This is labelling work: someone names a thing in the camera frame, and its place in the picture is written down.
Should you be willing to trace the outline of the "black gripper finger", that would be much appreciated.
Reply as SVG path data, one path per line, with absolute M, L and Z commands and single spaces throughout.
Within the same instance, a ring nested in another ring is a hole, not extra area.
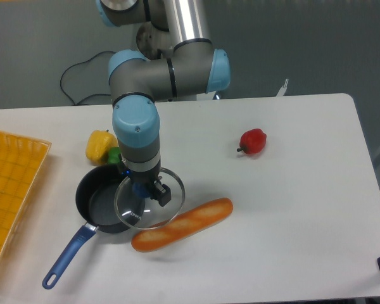
M 158 202 L 160 206 L 166 206 L 172 199 L 171 189 L 155 180 L 150 186 L 150 198 Z

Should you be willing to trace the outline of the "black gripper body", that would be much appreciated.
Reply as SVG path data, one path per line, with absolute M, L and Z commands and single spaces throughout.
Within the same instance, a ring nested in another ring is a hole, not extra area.
M 125 160 L 117 163 L 117 169 L 121 174 L 129 177 L 133 183 L 144 185 L 153 184 L 159 176 L 161 161 L 136 163 Z

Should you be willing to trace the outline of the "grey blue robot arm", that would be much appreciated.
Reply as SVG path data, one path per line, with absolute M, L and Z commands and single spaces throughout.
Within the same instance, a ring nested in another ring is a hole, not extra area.
M 108 63 L 112 126 L 122 167 L 138 196 L 164 206 L 171 194 L 158 180 L 160 117 L 155 103 L 226 89 L 231 81 L 228 56 L 212 46 L 202 1 L 98 1 L 96 6 L 107 26 L 148 22 L 170 37 L 168 55 L 151 60 L 140 49 L 127 49 Z

